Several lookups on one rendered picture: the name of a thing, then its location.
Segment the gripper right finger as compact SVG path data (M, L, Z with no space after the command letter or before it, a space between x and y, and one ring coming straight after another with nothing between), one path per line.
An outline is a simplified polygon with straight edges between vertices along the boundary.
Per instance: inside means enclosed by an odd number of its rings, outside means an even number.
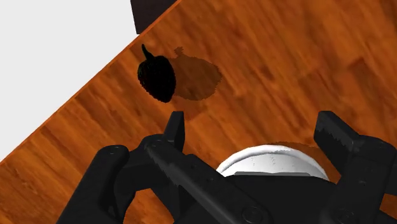
M385 193L397 194L397 149L377 138L358 134L332 111L320 111L314 140L340 173L319 213L319 224L397 224L382 212Z

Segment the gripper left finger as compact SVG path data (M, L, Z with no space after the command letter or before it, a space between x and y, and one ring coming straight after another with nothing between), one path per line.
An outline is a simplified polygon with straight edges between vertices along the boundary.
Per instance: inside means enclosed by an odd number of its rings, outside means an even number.
M270 213L193 154L185 155L184 114L171 113L163 134L130 151L105 146L94 156L56 224L123 224L137 191L165 187L175 219L199 204L219 224L270 224Z

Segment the white bowl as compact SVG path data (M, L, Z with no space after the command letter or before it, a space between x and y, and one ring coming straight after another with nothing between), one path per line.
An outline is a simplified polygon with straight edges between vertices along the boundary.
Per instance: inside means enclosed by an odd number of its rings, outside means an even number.
M230 155L216 169L232 175L314 176L329 180L325 170L310 156L283 145L263 144Z

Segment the black pepper-shaped fruit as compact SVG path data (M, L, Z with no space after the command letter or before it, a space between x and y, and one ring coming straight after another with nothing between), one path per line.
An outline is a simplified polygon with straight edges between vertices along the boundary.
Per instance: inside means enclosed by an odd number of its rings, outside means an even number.
M144 44L141 45L145 60L137 69L141 86L154 99L170 102L176 89L176 75L169 60L163 55L154 56Z

